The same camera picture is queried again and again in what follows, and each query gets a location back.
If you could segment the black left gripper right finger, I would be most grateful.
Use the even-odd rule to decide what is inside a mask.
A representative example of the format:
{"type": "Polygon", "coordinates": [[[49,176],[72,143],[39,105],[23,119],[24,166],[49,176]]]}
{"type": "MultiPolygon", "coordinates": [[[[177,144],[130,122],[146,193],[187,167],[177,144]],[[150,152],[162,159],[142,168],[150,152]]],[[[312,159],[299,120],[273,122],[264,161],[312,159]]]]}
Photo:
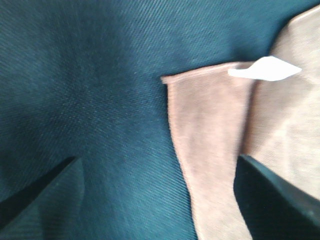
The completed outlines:
{"type": "Polygon", "coordinates": [[[318,240],[320,202],[249,155],[239,155],[233,192],[254,240],[318,240]]]}

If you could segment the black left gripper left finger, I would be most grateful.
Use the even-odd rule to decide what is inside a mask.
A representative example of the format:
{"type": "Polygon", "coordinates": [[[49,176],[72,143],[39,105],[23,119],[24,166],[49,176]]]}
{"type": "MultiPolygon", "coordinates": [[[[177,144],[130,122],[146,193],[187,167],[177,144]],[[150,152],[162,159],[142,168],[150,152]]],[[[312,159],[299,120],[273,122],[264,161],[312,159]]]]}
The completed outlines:
{"type": "Polygon", "coordinates": [[[85,193],[82,160],[68,157],[0,203],[2,240],[66,240],[85,193]]]}

